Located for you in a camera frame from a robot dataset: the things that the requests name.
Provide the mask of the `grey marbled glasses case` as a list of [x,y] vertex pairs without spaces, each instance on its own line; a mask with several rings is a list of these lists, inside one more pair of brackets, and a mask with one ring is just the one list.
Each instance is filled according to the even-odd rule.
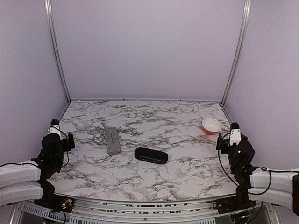
[[115,127],[105,127],[105,140],[107,153],[109,156],[121,154],[121,146]]

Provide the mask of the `black glasses case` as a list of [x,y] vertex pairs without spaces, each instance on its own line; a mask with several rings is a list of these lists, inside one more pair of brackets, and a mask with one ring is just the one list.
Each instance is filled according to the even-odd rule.
[[154,164],[166,164],[169,158],[165,152],[143,147],[137,148],[134,152],[134,156],[138,160]]

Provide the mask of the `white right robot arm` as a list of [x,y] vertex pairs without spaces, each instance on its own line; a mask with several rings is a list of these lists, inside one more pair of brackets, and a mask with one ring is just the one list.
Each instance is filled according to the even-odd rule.
[[256,205],[257,201],[289,208],[299,213],[298,169],[275,170],[251,164],[255,151],[247,137],[239,143],[230,143],[230,134],[219,135],[218,155],[227,155],[230,172],[225,175],[236,185],[235,196],[216,201],[219,213],[235,211]]

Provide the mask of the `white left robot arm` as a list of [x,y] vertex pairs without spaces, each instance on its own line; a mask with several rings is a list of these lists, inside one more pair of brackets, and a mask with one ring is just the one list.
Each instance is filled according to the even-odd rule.
[[72,198],[55,194],[55,187],[48,182],[64,165],[64,154],[75,148],[73,135],[65,139],[58,133],[49,133],[42,139],[38,157],[21,163],[0,166],[0,205],[10,205],[26,200],[52,208],[71,210]]

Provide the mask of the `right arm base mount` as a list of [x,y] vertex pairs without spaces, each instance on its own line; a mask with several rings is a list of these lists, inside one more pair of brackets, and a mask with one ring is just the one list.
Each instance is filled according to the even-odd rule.
[[235,196],[217,199],[214,208],[219,214],[254,208],[256,202],[249,200],[248,191],[242,187],[236,188]]

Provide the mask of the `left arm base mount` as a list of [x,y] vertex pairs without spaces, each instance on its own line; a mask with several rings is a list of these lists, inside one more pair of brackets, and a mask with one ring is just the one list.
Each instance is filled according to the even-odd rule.
[[55,187],[47,180],[39,180],[38,183],[41,185],[43,193],[40,199],[34,200],[34,204],[53,210],[72,212],[74,198],[55,194]]

